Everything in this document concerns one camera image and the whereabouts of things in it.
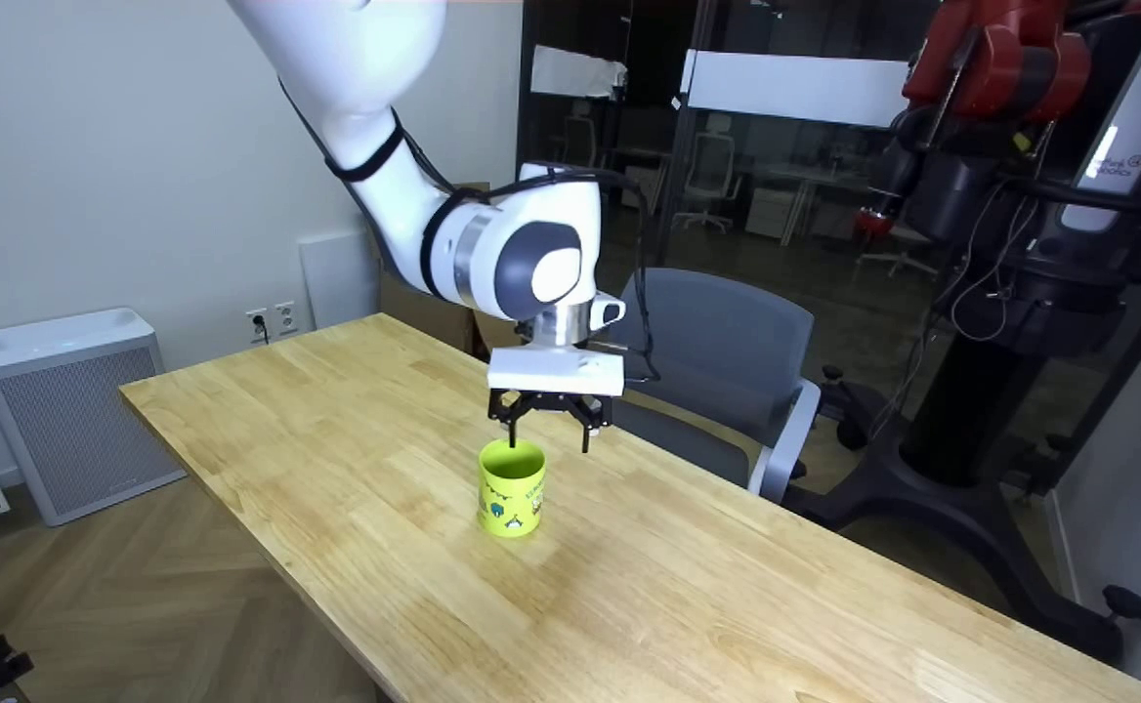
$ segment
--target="wall outlet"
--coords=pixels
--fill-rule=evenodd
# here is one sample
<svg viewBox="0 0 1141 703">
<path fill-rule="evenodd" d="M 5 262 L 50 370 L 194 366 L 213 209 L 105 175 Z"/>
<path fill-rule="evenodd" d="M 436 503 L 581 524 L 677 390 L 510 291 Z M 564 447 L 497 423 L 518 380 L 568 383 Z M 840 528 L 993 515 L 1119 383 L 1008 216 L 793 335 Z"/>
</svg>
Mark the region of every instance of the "wall outlet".
<svg viewBox="0 0 1141 703">
<path fill-rule="evenodd" d="M 246 310 L 250 344 L 271 344 L 264 310 Z"/>
<path fill-rule="evenodd" d="M 272 335 L 297 335 L 302 323 L 297 323 L 297 301 L 272 301 L 271 305 L 271 331 Z"/>
</svg>

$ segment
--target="wooden table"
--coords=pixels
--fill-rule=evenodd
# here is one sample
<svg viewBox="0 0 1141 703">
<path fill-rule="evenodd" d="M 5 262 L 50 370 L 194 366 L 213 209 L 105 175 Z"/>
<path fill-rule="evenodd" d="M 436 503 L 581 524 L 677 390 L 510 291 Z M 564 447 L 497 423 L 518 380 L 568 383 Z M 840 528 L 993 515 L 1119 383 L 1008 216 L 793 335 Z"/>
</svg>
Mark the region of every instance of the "wooden table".
<svg viewBox="0 0 1141 703">
<path fill-rule="evenodd" d="M 1141 685 L 620 430 L 518 426 L 544 528 L 476 528 L 484 370 L 389 319 L 125 388 L 394 698 L 1141 698 Z"/>
</svg>

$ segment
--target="floor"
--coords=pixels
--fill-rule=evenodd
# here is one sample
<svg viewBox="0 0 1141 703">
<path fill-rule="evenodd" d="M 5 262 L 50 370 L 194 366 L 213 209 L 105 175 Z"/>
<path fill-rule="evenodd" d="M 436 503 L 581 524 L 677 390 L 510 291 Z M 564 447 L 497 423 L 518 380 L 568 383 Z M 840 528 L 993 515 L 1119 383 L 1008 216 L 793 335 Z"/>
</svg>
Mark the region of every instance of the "floor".
<svg viewBox="0 0 1141 703">
<path fill-rule="evenodd" d="M 605 227 L 599 283 L 620 291 L 635 262 L 629 216 Z M 857 250 L 825 239 L 779 245 L 751 235 L 683 235 L 670 265 L 719 270 L 779 291 L 818 313 L 807 375 L 822 364 L 845 366 L 861 383 L 900 388 L 921 328 L 930 283 L 861 270 Z M 474 344 L 474 315 L 415 298 L 388 283 L 384 305 L 394 315 Z M 944 335 L 917 361 L 930 375 Z M 857 452 L 840 451 L 831 423 L 822 423 L 806 451 L 807 487 L 827 487 L 853 474 Z M 1038 564 L 1060 578 L 1043 503 L 1010 499 Z M 885 520 L 861 520 L 845 530 L 962 593 L 1001 607 L 975 564 L 939 534 Z M 76 520 L 39 528 L 27 496 L 0 520 L 0 634 L 32 653 L 34 671 L 19 681 L 32 698 L 370 698 L 373 688 L 317 619 L 276 584 L 260 552 L 194 479 Z"/>
</svg>

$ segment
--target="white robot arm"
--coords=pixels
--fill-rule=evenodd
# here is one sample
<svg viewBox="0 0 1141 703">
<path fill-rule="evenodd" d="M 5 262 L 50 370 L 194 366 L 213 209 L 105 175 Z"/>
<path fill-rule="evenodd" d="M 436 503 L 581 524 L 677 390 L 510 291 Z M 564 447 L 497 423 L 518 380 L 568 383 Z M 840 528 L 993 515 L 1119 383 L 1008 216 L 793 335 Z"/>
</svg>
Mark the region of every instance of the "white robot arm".
<svg viewBox="0 0 1141 703">
<path fill-rule="evenodd" d="M 488 364 L 488 413 L 568 407 L 599 426 L 599 395 L 620 395 L 620 357 L 579 349 L 620 319 L 599 292 L 599 185 L 522 168 L 528 181 L 482 200 L 454 193 L 402 133 L 394 98 L 426 72 L 444 0 L 231 0 L 329 168 L 373 220 L 405 287 L 441 301 L 528 319 L 528 349 Z"/>
</svg>

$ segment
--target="yellow cup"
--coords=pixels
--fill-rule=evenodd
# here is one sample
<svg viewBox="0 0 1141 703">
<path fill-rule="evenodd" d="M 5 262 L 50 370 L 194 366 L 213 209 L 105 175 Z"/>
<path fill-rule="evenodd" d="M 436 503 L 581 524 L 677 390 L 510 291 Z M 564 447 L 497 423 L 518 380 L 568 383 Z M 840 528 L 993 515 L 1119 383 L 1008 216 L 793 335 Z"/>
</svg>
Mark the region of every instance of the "yellow cup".
<svg viewBox="0 0 1141 703">
<path fill-rule="evenodd" d="M 488 534 L 518 541 L 538 528 L 544 452 L 530 442 L 488 442 L 482 451 L 482 524 Z"/>
</svg>

